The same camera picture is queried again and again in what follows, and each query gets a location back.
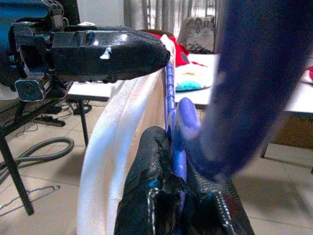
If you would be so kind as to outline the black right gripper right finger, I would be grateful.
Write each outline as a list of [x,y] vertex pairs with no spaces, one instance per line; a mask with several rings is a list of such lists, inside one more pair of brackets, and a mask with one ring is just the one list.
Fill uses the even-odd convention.
[[253,235],[254,231],[232,180],[211,182],[187,167],[184,202],[186,235]]

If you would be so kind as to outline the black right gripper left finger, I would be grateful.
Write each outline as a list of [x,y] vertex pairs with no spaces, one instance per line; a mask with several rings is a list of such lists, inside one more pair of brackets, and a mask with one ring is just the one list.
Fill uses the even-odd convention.
[[185,189],[186,183],[172,170],[166,131],[158,126],[147,128],[124,184],[114,234],[177,234],[180,195]]

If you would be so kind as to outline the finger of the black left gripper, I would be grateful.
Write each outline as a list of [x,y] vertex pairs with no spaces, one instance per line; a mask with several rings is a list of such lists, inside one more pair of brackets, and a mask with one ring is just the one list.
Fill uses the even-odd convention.
[[53,75],[62,82],[131,80],[170,59],[158,37],[129,27],[68,26],[54,32],[51,53]]

